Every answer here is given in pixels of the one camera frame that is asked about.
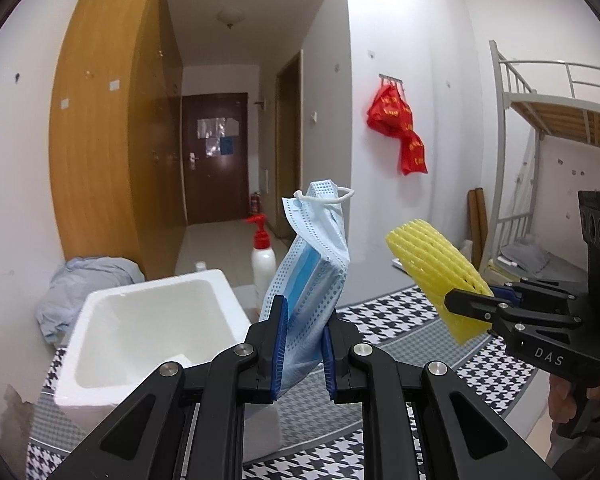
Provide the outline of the person's right hand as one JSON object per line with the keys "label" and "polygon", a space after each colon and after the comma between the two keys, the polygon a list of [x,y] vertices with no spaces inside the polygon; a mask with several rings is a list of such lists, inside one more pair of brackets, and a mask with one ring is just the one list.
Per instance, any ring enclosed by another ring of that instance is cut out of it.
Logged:
{"label": "person's right hand", "polygon": [[[589,388],[586,396],[588,400],[594,402],[595,410],[592,418],[600,417],[600,385]],[[555,444],[560,440],[557,427],[570,422],[577,414],[577,403],[571,394],[571,384],[568,380],[550,374],[550,393],[548,394],[547,409],[548,416],[550,416],[553,423],[550,443]]]}

